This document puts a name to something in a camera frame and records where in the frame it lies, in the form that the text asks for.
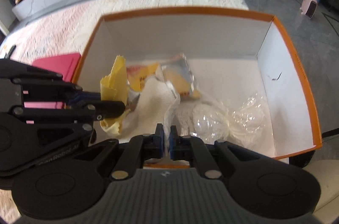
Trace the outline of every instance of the clear plastic bag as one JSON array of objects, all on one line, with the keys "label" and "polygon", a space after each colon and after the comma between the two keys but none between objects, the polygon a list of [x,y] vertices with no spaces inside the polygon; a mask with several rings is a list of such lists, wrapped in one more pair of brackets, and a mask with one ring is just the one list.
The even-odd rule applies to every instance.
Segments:
[{"label": "clear plastic bag", "polygon": [[229,135],[226,112],[210,104],[197,104],[193,109],[194,136],[206,144],[226,141]]},{"label": "clear plastic bag", "polygon": [[199,100],[181,102],[176,109],[180,135],[201,138],[206,144],[226,141],[229,135],[227,109],[208,94],[200,93]]},{"label": "clear plastic bag", "polygon": [[180,97],[200,97],[194,76],[183,53],[165,63],[161,63],[160,66],[164,81],[170,81],[180,94]]},{"label": "clear plastic bag", "polygon": [[238,110],[228,115],[230,134],[228,141],[251,150],[257,150],[265,128],[267,102],[258,93],[249,97]]}]

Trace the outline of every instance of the wall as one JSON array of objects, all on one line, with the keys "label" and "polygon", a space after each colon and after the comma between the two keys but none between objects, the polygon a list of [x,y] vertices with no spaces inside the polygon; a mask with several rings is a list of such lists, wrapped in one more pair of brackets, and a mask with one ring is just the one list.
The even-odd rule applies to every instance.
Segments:
[{"label": "wall", "polygon": [[12,5],[8,0],[0,0],[0,21],[8,29],[15,20],[12,12]]}]

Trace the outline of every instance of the cardboard box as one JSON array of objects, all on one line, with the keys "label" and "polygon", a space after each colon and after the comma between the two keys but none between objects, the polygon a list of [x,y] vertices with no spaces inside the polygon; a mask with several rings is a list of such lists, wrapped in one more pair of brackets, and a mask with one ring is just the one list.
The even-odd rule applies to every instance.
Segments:
[{"label": "cardboard box", "polygon": [[[227,107],[240,106],[256,92],[266,96],[272,127],[266,128],[260,153],[281,159],[322,146],[310,84],[289,35],[273,15],[170,7],[102,16],[72,81],[99,91],[117,55],[133,65],[163,62],[180,52],[199,87]],[[96,129],[104,137],[100,126]]]}]

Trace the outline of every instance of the gray floor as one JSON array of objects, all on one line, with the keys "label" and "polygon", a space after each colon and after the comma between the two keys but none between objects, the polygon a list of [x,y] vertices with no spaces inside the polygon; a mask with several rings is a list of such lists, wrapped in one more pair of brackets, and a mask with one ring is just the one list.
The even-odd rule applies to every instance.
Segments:
[{"label": "gray floor", "polygon": [[[309,19],[302,0],[245,0],[250,10],[276,15],[289,32],[304,65],[318,109],[322,132],[339,127],[339,15],[320,5]],[[39,16],[20,22],[15,30]],[[339,159],[339,137],[326,138],[313,160]]]}]

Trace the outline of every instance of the pink folder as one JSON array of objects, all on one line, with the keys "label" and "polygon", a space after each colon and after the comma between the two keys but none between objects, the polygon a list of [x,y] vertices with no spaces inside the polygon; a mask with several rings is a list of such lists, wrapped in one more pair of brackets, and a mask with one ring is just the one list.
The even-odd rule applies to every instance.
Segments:
[{"label": "pink folder", "polygon": [[[47,69],[62,74],[63,80],[70,82],[74,75],[74,71],[80,60],[79,53],[69,53],[55,57],[40,58],[33,61],[32,66]],[[60,109],[63,107],[62,102],[25,102],[28,108],[51,108]]]}]

